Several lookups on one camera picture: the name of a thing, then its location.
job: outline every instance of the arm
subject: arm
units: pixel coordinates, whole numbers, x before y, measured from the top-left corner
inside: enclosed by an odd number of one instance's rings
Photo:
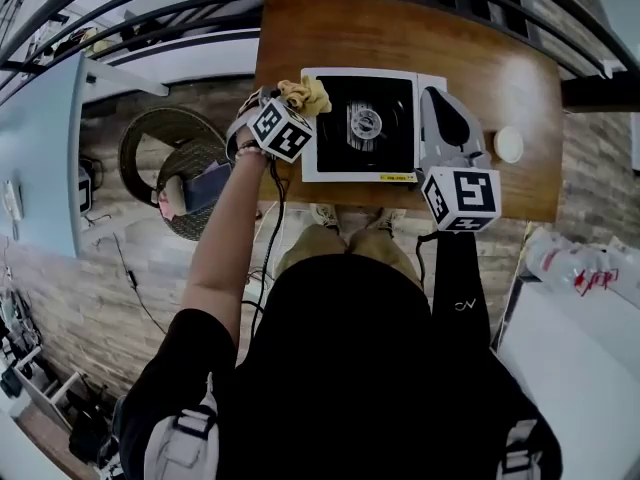
[[[238,132],[238,144],[251,139],[248,128]],[[245,154],[238,159],[196,247],[182,297],[183,308],[213,315],[229,331],[236,348],[258,191],[266,165],[262,155]]]

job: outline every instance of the logo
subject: logo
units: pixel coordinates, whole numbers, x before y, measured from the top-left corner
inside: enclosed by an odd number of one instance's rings
[[[475,304],[476,304],[476,299],[473,299],[471,302],[469,301],[456,302],[453,305],[453,307],[456,311],[464,311],[467,308],[473,309],[473,306],[475,306]]]

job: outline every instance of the black cooktop surface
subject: black cooktop surface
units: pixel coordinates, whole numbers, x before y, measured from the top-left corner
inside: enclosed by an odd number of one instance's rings
[[[364,76],[318,76],[333,110],[320,114],[319,172],[412,172],[413,84]]]

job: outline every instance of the yellow cloth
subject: yellow cloth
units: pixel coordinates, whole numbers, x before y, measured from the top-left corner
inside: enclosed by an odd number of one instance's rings
[[[320,80],[308,75],[301,83],[282,80],[278,83],[282,96],[296,111],[304,117],[316,117],[320,113],[331,112],[331,101]]]

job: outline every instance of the person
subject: person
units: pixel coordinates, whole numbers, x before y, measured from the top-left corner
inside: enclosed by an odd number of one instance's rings
[[[242,148],[246,128],[237,137],[183,309],[122,404],[126,477],[144,478],[154,426],[198,407],[211,374],[216,478],[508,478],[514,457],[518,471],[528,464],[559,478],[557,441],[489,349],[471,233],[439,237],[432,311],[392,240],[401,212],[383,211],[347,245],[332,209],[314,206],[317,224],[283,256],[236,367],[267,166],[256,148]]]

